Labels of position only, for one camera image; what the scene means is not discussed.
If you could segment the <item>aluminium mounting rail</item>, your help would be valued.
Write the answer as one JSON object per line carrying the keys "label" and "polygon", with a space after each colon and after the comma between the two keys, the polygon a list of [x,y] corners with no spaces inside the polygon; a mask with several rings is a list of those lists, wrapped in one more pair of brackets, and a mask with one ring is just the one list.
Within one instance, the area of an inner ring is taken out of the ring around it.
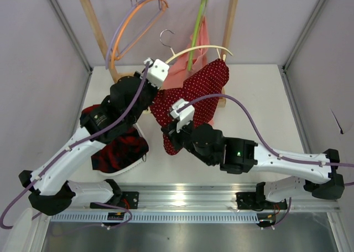
{"label": "aluminium mounting rail", "polygon": [[[255,192],[254,183],[213,184],[139,184],[118,183],[122,191],[139,192],[138,207],[140,212],[246,212],[238,211],[236,193]],[[64,211],[90,209],[92,200],[83,204],[72,204]],[[292,196],[291,212],[338,212],[336,200],[315,199],[311,195]]]}

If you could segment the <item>green hanger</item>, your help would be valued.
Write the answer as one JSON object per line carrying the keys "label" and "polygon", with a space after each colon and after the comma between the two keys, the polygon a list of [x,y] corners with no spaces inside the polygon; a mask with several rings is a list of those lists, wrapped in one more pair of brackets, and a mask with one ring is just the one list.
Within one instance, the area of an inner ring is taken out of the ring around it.
{"label": "green hanger", "polygon": [[201,0],[199,11],[196,17],[196,22],[194,26],[194,32],[192,34],[191,47],[197,46],[197,40],[199,37],[200,28],[202,25],[202,20],[205,16],[207,3],[209,0]]}

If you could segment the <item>purple hanger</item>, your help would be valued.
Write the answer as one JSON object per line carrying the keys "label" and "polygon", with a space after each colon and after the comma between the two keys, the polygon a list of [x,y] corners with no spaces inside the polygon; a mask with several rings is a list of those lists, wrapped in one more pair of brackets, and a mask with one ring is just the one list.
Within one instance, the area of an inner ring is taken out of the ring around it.
{"label": "purple hanger", "polygon": [[[158,4],[158,11],[155,15],[148,21],[148,23],[140,30],[136,36],[126,45],[122,50],[118,48],[120,40],[124,31],[126,30],[128,24],[133,19],[135,14],[142,9],[145,5],[150,2],[156,1]],[[145,33],[150,30],[150,28],[161,18],[161,16],[165,13],[166,9],[169,8],[168,2],[166,0],[140,0],[137,1],[130,10],[125,15],[124,19],[119,24],[118,28],[116,29],[110,44],[107,49],[107,53],[105,55],[105,68],[113,68],[113,64],[115,61],[121,60],[128,51],[140,40]]]}

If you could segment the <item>red plaid garment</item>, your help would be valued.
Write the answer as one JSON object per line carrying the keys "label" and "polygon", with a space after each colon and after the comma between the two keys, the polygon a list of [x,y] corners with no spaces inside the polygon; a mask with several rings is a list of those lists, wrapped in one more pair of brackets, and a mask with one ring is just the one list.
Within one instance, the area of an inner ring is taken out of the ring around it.
{"label": "red plaid garment", "polygon": [[144,137],[135,127],[136,118],[125,116],[116,126],[106,132],[105,128],[116,122],[121,116],[110,105],[92,105],[81,112],[80,126],[92,136],[100,133],[91,141],[98,141],[104,147],[91,156],[92,169],[105,175],[115,175],[133,167],[149,151]]}

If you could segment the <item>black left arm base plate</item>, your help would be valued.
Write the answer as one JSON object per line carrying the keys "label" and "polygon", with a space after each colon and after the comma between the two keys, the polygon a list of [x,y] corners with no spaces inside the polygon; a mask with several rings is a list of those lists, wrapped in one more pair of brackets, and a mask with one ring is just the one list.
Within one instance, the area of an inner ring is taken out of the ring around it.
{"label": "black left arm base plate", "polygon": [[123,191],[120,195],[113,196],[107,202],[102,204],[90,203],[91,209],[108,209],[106,205],[122,207],[126,209],[137,209],[139,203],[139,192]]}

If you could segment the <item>orange hanger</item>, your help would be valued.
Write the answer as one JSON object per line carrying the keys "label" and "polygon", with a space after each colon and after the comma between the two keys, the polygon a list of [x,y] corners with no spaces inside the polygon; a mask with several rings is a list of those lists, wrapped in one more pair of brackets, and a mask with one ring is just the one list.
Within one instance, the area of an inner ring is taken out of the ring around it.
{"label": "orange hanger", "polygon": [[158,4],[156,1],[150,2],[140,9],[133,19],[128,24],[120,40],[118,48],[122,50],[128,43],[136,36],[136,34],[143,29],[148,21],[158,11]]}

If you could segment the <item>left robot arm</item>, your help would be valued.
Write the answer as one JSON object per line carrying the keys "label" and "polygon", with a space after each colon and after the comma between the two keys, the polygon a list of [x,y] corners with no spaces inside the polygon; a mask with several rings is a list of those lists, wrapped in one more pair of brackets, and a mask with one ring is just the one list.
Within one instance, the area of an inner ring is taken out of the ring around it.
{"label": "left robot arm", "polygon": [[87,160],[96,171],[115,173],[145,157],[149,146],[135,124],[152,104],[164,78],[165,70],[125,76],[110,87],[110,94],[99,105],[86,108],[80,127],[52,159],[19,174],[21,184],[30,191],[31,206],[56,215],[68,207],[121,204],[122,191],[114,180],[77,183],[69,178]]}

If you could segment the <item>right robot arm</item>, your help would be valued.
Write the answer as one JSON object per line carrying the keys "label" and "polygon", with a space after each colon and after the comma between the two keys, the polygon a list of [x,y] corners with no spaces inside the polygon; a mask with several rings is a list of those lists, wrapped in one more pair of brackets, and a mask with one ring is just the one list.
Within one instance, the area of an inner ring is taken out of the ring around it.
{"label": "right robot arm", "polygon": [[327,150],[318,155],[267,148],[243,138],[225,137],[209,124],[183,127],[174,120],[162,127],[173,149],[185,149],[207,166],[220,167],[229,174],[272,172],[285,175],[274,182],[256,185],[255,201],[280,202],[283,199],[311,195],[317,199],[337,200],[345,189],[343,176],[337,172],[339,154]]}

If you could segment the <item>pink pleated skirt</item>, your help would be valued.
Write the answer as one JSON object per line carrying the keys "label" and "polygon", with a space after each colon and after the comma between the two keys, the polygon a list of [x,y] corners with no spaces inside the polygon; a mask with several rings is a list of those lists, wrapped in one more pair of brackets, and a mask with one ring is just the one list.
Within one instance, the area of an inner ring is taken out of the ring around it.
{"label": "pink pleated skirt", "polygon": [[207,62],[207,48],[200,48],[179,56],[170,67],[162,90],[180,88],[183,82],[209,64]]}

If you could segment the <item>red polka dot skirt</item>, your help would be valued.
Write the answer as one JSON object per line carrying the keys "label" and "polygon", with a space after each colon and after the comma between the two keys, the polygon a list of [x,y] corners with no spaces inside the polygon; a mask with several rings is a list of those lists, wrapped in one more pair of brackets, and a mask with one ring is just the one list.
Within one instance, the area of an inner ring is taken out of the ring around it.
{"label": "red polka dot skirt", "polygon": [[[223,60],[216,59],[186,79],[182,87],[159,91],[150,106],[150,111],[157,123],[161,127],[165,127],[173,120],[170,116],[172,104],[180,99],[190,102],[205,95],[220,94],[228,80],[228,66]],[[217,105],[217,97],[201,100],[194,104],[194,126],[198,127],[211,122]]]}

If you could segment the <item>white plastic basket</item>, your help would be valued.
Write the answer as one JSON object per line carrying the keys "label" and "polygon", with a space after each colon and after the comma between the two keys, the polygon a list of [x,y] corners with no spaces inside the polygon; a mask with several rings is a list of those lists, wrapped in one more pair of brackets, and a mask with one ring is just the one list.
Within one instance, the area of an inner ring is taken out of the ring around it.
{"label": "white plastic basket", "polygon": [[92,169],[103,176],[117,176],[146,160],[149,145],[135,124],[91,156]]}

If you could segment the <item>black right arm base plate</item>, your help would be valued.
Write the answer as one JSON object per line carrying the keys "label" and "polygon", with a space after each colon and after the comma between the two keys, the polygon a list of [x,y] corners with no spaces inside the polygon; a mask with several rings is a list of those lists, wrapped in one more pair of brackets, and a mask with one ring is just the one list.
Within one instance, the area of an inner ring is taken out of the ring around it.
{"label": "black right arm base plate", "polygon": [[255,210],[260,211],[261,205],[257,202],[255,192],[237,192],[236,203],[240,210]]}

